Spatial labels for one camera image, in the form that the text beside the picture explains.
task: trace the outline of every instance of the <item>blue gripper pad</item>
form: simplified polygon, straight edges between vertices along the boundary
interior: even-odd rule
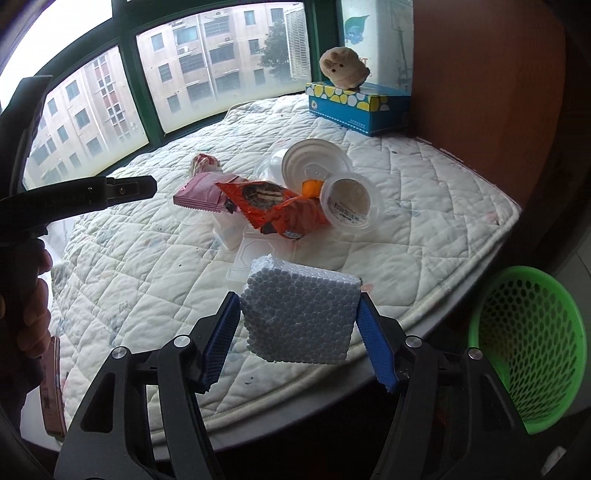
[[[386,386],[386,390],[392,392],[398,383],[394,372],[394,353],[386,341],[375,317],[375,309],[368,304],[365,296],[361,296],[359,307],[357,309],[357,328],[365,349],[369,355],[374,373],[378,382]]]

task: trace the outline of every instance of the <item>green basket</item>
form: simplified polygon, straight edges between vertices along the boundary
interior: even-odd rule
[[[509,267],[478,301],[468,331],[509,392],[529,434],[557,422],[574,400],[587,362],[579,309],[550,275]]]

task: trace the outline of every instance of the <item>window frame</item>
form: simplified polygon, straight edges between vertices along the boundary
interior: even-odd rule
[[[341,45],[340,0],[300,0],[304,4],[310,50],[312,81],[326,80],[319,60],[322,53]],[[37,74],[52,75],[49,90],[54,89],[89,61],[100,57],[110,48],[119,46],[121,61],[128,79],[129,91],[135,102],[148,144],[97,172],[109,174],[141,153],[154,151],[166,143],[181,138],[200,128],[220,121],[225,113],[197,120],[175,131],[164,132],[141,64],[136,35],[188,15],[214,9],[258,3],[279,3],[277,0],[167,0],[166,2],[111,0],[113,16],[99,24],[53,57]]]

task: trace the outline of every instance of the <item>candy wrapper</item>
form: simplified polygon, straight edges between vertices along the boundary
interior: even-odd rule
[[[261,233],[299,239],[329,225],[318,199],[299,196],[270,181],[218,183],[252,226]]]
[[[204,173],[207,171],[222,171],[222,166],[216,157],[200,153],[191,160],[191,175],[195,176],[197,173]]]
[[[230,183],[244,179],[236,174],[217,171],[198,173],[173,196],[173,203],[181,207],[221,212],[228,197],[216,185],[220,181]]]

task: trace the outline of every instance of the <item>tissue box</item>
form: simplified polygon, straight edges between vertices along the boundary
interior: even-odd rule
[[[364,83],[356,90],[342,90],[329,82],[308,82],[310,112],[363,135],[373,137],[408,125],[410,93]]]

